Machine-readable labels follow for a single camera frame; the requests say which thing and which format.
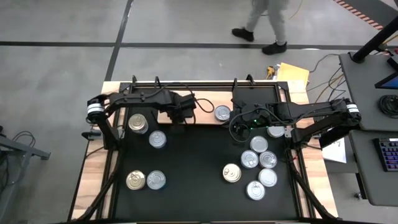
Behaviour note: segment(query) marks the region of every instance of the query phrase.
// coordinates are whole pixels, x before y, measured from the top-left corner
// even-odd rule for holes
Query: black floor stripe
[[[118,37],[116,38],[116,43],[113,48],[111,59],[109,60],[108,69],[106,71],[106,75],[105,75],[105,79],[104,79],[105,81],[112,80],[114,66],[116,64],[116,59],[118,59],[119,49],[121,46],[121,42],[123,40],[124,31],[126,30],[127,20],[129,19],[129,13],[130,13],[132,2],[133,2],[133,0],[127,1],[126,8],[124,10],[124,14],[123,14],[123,18],[122,18],[122,22],[120,24]]]
[[[261,49],[265,44],[194,44],[194,43],[122,43],[120,47],[160,48],[160,49]],[[290,50],[358,50],[362,45],[288,45]]]
[[[34,41],[0,41],[0,46],[31,47],[113,47],[112,42],[34,42]]]
[[[384,27],[398,16],[398,11],[380,0],[344,0],[344,2]]]

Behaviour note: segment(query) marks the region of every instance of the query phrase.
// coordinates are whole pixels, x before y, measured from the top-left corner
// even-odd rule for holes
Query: tin can
[[[215,109],[215,116],[218,121],[224,122],[229,120],[229,113],[231,110],[224,105],[217,106]]]
[[[260,182],[254,180],[246,187],[246,193],[253,200],[261,200],[266,194],[266,189]]]
[[[134,170],[127,175],[126,184],[131,190],[139,190],[145,186],[145,175],[139,170]]]
[[[259,156],[260,166],[263,168],[274,168],[278,163],[278,158],[273,152],[266,151]]]
[[[147,177],[147,185],[152,190],[159,190],[166,184],[166,176],[162,171],[154,170]]]
[[[254,136],[250,141],[250,148],[258,153],[268,149],[268,141],[262,136]]]
[[[223,177],[230,183],[237,182],[242,176],[241,169],[236,164],[227,164],[223,169]]]
[[[154,131],[149,135],[149,144],[156,149],[166,145],[167,139],[163,131]]]
[[[272,169],[263,169],[259,173],[259,181],[262,185],[266,187],[273,187],[275,186],[276,182],[278,181],[278,177]]]
[[[131,131],[137,134],[145,134],[148,131],[148,122],[142,114],[134,114],[129,119]]]
[[[259,156],[252,150],[246,150],[242,153],[241,163],[245,168],[255,168],[259,164]]]
[[[279,138],[285,134],[285,128],[283,126],[268,127],[267,133],[272,138]]]

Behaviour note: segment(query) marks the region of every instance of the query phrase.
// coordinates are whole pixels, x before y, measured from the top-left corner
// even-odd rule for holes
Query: black shoe
[[[262,53],[266,55],[279,54],[285,52],[286,50],[287,50],[287,42],[284,45],[277,45],[275,42],[261,49]]]
[[[254,41],[253,32],[249,32],[245,28],[232,29],[232,35],[234,35],[235,37],[240,37],[242,39],[245,39],[249,42]]]

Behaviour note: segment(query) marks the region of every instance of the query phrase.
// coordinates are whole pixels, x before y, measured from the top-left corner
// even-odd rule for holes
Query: paper
[[[346,159],[346,148],[344,144],[344,138],[341,138],[334,143],[322,149],[323,158],[335,161],[347,163]]]

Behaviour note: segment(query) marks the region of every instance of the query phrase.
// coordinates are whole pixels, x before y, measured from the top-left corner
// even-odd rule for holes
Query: concrete floor
[[[0,41],[114,42],[126,0],[5,0],[0,2]],[[134,0],[124,42],[239,44],[230,29],[244,24],[251,0]],[[290,17],[299,1],[284,12]],[[112,80],[230,80],[248,73],[264,77],[268,65],[285,62],[313,69],[326,54],[345,53],[377,30],[332,0],[304,0],[286,23],[288,41],[300,45],[340,45],[341,50],[288,50],[266,56],[259,49],[122,48]],[[274,35],[263,17],[256,44]],[[50,160],[32,159],[22,181],[13,221],[65,221],[83,160],[86,141],[80,136],[86,101],[101,90],[112,48],[0,47],[0,124],[9,136],[32,131],[36,146],[52,153]],[[328,57],[310,75],[310,85],[327,81],[339,67]],[[315,101],[322,89],[309,96]],[[321,100],[326,100],[326,92]],[[340,217],[366,222],[397,223],[397,208],[356,202],[354,176],[331,175]]]

